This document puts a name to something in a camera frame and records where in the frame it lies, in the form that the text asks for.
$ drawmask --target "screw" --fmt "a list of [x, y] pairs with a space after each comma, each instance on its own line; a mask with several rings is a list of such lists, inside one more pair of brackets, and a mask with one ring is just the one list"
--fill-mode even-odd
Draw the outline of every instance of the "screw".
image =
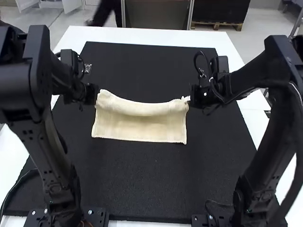
[[288, 61], [289, 63], [292, 63], [292, 60], [291, 60], [290, 57], [286, 57], [286, 59], [287, 59], [287, 61]]

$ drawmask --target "base mounting plate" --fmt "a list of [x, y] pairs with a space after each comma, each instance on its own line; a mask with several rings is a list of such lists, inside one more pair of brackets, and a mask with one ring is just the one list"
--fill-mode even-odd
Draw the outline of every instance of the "base mounting plate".
[[[79, 223], [79, 227], [108, 227], [109, 214], [104, 208], [83, 207], [82, 210], [82, 220], [86, 220], [87, 222], [83, 222], [84, 226]], [[24, 227], [50, 227], [50, 222], [51, 219], [47, 210], [33, 209], [28, 213]], [[60, 225], [54, 220], [51, 227], [60, 227]]]

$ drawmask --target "white table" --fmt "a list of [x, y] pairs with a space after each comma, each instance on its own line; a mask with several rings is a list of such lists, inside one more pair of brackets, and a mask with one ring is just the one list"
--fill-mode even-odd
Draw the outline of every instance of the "white table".
[[[81, 53], [87, 41], [121, 43], [121, 44], [146, 44], [159, 46], [182, 47], [210, 47], [217, 50], [218, 55], [227, 55], [230, 71], [241, 68], [244, 63], [225, 32], [217, 31], [179, 31], [179, 30], [153, 30], [135, 28], [111, 27], [81, 27], [71, 26], [67, 29], [62, 39], [54, 49], [73, 49]], [[52, 106], [58, 97], [53, 97]], [[238, 101], [239, 108], [249, 129], [256, 148], [258, 148], [268, 118], [264, 110], [270, 107], [260, 91], [252, 93], [249, 97]], [[20, 171], [28, 158], [28, 153], [18, 137], [10, 131], [7, 125], [0, 132], [0, 201], [2, 202], [9, 189], [18, 178]], [[281, 202], [289, 189], [295, 169], [295, 157], [281, 177], [276, 195]], [[286, 217], [290, 227], [302, 226], [299, 218], [303, 214], [303, 192], [301, 191], [292, 209]], [[22, 227], [26, 217], [5, 217], [0, 227]], [[111, 227], [145, 226], [168, 227], [189, 226], [170, 223], [143, 223], [127, 221], [110, 221]]]

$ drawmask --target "black rubber mat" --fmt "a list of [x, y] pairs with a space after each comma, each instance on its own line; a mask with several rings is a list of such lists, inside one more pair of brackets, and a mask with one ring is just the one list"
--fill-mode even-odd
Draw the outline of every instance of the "black rubber mat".
[[[86, 43], [81, 56], [93, 64], [86, 81], [122, 98], [158, 103], [189, 95], [198, 50], [216, 56], [215, 49], [107, 43]], [[108, 209], [111, 219], [190, 223], [192, 214], [205, 211], [206, 199], [232, 202], [237, 178], [256, 152], [235, 102], [210, 116], [190, 109], [187, 145], [92, 138], [95, 108], [80, 112], [61, 98], [53, 117], [77, 168], [82, 204]], [[28, 160], [21, 175], [31, 168]], [[44, 207], [39, 178], [20, 188], [6, 213], [27, 215], [36, 207]]]

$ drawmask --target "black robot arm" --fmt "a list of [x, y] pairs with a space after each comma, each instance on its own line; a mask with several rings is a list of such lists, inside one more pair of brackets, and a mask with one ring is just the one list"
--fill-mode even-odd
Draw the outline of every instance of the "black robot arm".
[[[303, 184], [303, 63], [302, 37], [292, 42], [286, 36], [270, 36], [265, 50], [238, 71], [229, 73], [226, 56], [211, 60], [208, 73], [196, 69], [199, 84], [191, 89], [190, 106], [205, 108], [227, 105], [247, 97], [257, 88], [268, 87], [272, 110], [261, 144], [245, 172], [239, 177], [233, 195], [232, 226], [279, 226]], [[282, 202], [275, 206], [280, 177], [296, 151], [293, 183]]]
[[76, 227], [82, 219], [80, 181], [50, 101], [63, 95], [65, 103], [94, 105], [98, 87], [81, 81], [77, 53], [63, 50], [58, 60], [49, 37], [46, 26], [31, 26], [27, 35], [0, 27], [0, 122], [18, 135], [36, 165], [48, 214], [61, 227]]

